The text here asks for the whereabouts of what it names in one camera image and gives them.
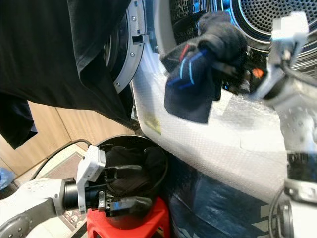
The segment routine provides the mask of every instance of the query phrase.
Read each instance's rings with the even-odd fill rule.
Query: washing machine
[[[197,36],[205,12],[226,11],[245,35],[252,63],[265,67],[273,19],[305,11],[310,33],[294,69],[317,78],[316,8],[317,0],[131,1],[113,36],[124,40],[115,44],[111,36],[105,59],[118,92],[131,84],[143,134],[172,157],[174,174],[163,190],[176,237],[268,237],[269,205],[287,160],[279,117],[262,102],[223,89],[208,124],[170,115],[159,58]]]

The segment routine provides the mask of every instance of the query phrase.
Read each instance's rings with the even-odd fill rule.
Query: black bucket
[[[106,145],[112,144],[113,146],[123,146],[127,149],[130,148],[138,148],[140,150],[145,150],[148,147],[159,147],[154,142],[150,141],[147,138],[136,136],[136,135],[120,135],[109,138],[97,144],[98,147],[104,147]],[[160,178],[160,180],[148,191],[145,191],[138,196],[150,198],[152,200],[152,204],[155,204],[156,197],[159,193],[159,187],[161,182],[166,176],[168,169],[168,161],[167,157],[165,157],[165,170]],[[141,226],[145,223],[148,217],[151,215],[153,207],[143,209],[141,212],[134,212],[128,215],[116,216],[116,217],[107,217],[107,221],[114,227],[128,230]]]

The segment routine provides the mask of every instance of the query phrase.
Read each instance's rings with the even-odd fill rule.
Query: orange part
[[[254,75],[255,78],[262,78],[264,75],[264,72],[259,68],[254,68],[252,70],[252,74]]]

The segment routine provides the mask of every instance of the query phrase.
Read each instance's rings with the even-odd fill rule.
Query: wooden cabinet
[[[87,139],[96,144],[115,135],[134,133],[94,111],[55,108],[31,102],[29,105],[38,134],[16,150],[0,136],[0,167],[9,168],[17,175],[70,141]],[[78,145],[87,149],[83,143]]]
[[[57,108],[71,140],[86,139],[92,144],[122,134],[134,134],[133,131],[99,113],[88,110]]]

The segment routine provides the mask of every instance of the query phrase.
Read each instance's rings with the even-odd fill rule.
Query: bubble wrap
[[[167,77],[158,54],[145,47],[132,81],[143,133],[202,173],[270,203],[286,177],[286,152],[275,111],[222,91],[208,124],[164,108]]]

